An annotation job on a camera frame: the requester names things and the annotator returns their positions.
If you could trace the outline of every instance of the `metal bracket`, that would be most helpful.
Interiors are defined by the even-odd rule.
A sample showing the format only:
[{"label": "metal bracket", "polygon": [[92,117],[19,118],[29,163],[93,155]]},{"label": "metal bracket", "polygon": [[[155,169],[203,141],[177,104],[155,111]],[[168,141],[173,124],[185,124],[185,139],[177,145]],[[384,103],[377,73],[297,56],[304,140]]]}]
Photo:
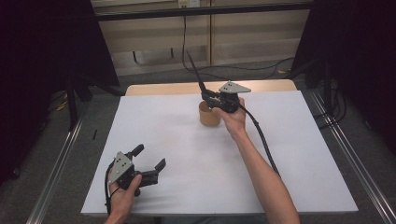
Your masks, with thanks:
[{"label": "metal bracket", "polygon": [[126,171],[128,171],[134,163],[126,157],[122,152],[117,153],[114,159],[113,170],[111,171],[110,180],[108,184],[111,185],[116,182]]},{"label": "metal bracket", "polygon": [[239,93],[239,92],[251,92],[251,89],[243,87],[234,82],[228,81],[222,87],[219,88],[219,91],[225,93]]}]

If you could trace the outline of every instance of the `paper cup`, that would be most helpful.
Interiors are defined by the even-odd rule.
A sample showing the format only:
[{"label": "paper cup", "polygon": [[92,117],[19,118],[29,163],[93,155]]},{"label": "paper cup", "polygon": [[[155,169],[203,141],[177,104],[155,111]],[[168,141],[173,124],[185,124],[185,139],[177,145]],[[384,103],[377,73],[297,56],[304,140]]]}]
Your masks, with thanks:
[{"label": "paper cup", "polygon": [[220,124],[220,116],[213,113],[212,109],[207,106],[206,101],[202,101],[199,104],[199,120],[208,127],[214,127]]}]

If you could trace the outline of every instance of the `skin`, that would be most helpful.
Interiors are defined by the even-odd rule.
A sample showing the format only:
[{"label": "skin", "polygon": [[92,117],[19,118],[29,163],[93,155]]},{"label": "skin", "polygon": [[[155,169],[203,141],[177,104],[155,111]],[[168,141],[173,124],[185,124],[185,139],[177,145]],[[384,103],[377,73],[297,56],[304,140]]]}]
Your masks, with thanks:
[{"label": "skin", "polygon": [[[111,214],[107,218],[106,224],[123,224],[125,219],[131,214],[134,205],[134,191],[142,181],[142,175],[137,175],[129,185],[128,189],[118,189],[111,197]],[[118,188],[114,183],[109,186],[109,191],[114,192]]]},{"label": "skin", "polygon": [[219,108],[213,112],[221,116],[239,148],[256,195],[270,223],[300,223],[297,210],[283,181],[254,147],[246,132],[246,113],[238,109],[228,114]]}]

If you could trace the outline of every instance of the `white table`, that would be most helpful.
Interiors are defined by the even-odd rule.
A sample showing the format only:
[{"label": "white table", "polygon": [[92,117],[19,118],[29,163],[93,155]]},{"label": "white table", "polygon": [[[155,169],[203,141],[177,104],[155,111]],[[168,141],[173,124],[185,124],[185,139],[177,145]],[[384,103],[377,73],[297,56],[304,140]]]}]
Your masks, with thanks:
[{"label": "white table", "polygon": [[[267,85],[278,90],[260,92]],[[313,120],[303,96],[290,81],[238,82],[253,89],[240,94],[260,123],[276,166],[299,213],[358,211],[347,185]],[[207,83],[206,87],[220,87]],[[183,94],[181,86],[187,86]],[[117,151],[138,144],[145,150],[134,158],[135,168],[152,170],[162,159],[167,165],[159,184],[141,189],[132,213],[138,216],[214,216],[262,213],[245,165],[223,122],[208,128],[199,122],[201,95],[197,84],[137,87],[122,97],[91,189],[81,213],[106,216],[104,178]],[[247,118],[247,132],[266,159],[261,139]]]}]

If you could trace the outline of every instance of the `dark background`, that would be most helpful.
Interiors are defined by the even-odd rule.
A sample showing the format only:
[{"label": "dark background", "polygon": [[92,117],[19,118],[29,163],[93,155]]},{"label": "dark background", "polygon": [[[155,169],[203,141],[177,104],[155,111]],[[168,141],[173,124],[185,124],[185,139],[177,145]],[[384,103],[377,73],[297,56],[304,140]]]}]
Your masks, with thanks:
[{"label": "dark background", "polygon": [[0,180],[12,176],[48,115],[50,96],[66,89],[68,76],[83,74],[118,85],[90,1],[1,1]]},{"label": "dark background", "polygon": [[[316,1],[331,3],[334,1]],[[343,1],[310,11],[292,70],[306,70],[316,87],[326,64],[332,78],[396,153],[396,17],[393,1]]]}]

